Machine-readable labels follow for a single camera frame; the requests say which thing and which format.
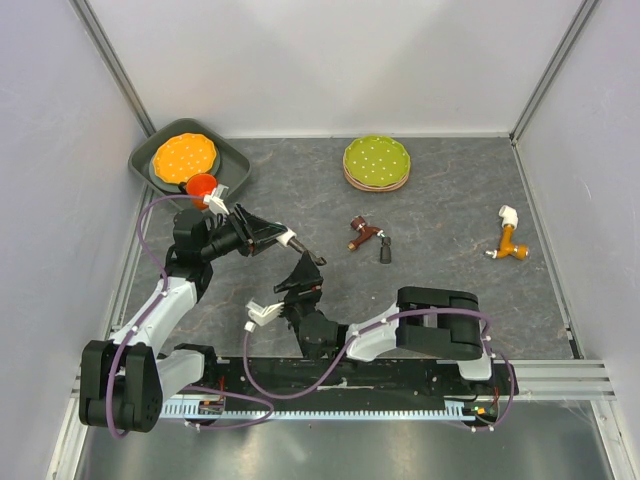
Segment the orange faucet with white elbow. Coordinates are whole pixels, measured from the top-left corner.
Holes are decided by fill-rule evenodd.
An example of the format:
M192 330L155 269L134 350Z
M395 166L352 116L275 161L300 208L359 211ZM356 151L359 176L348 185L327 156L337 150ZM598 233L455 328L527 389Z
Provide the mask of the orange faucet with white elbow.
M508 205L502 205L498 211L501 218L502 235L497 249L486 250L485 255L491 259L513 257L524 260L529 257L529 248L524 244L513 242L514 233L519 224L517 211Z

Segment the white pvc elbow fitting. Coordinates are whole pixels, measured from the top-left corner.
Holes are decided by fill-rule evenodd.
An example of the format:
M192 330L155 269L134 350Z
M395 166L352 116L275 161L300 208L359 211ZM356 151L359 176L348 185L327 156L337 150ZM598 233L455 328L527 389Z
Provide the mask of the white pvc elbow fitting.
M277 237L277 242L283 246L283 247L287 247L289 245L289 242L292 239L295 239L297 236L297 234L291 230L291 229L287 229L284 233L280 234Z

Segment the dark grey metal faucet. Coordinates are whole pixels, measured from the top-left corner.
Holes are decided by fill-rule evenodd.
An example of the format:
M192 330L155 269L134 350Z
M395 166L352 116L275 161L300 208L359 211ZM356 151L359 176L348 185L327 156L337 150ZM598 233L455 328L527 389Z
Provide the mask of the dark grey metal faucet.
M324 266L324 265L327 264L326 260L323 257L318 256L315 253L313 253L302 242L300 242L296 237L294 237L294 238L292 238L292 239L290 239L288 241L288 246L290 246L291 248L293 248L295 251L299 252L300 254L307 253L309 255L309 257L311 258L311 260L314 262L314 264L317 265L317 266Z

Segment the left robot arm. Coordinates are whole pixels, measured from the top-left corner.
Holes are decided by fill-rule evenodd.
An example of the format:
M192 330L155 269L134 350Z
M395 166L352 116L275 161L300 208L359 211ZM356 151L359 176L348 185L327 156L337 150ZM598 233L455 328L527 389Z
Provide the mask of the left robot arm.
M214 260L237 252L255 256L295 238L288 227L236 205L228 214L191 208L173 220L173 243L151 297L118 332L92 340L81 358L79 419L105 427L116 437L148 432L164 402L190 389L208 393L219 384L215 350L181 344L160 350L180 320L202 299L213 277Z

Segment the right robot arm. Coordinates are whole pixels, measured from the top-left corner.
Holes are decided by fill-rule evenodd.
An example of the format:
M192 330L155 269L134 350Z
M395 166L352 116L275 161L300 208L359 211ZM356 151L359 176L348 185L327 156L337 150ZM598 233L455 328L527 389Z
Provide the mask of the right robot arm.
M341 324L317 307L323 277L308 253L274 286L282 293L280 316L293 329L304 358L372 362L392 350L450 360L467 392L483 392L494 381L485 336L490 320L476 295L459 290L405 286L383 313L360 323Z

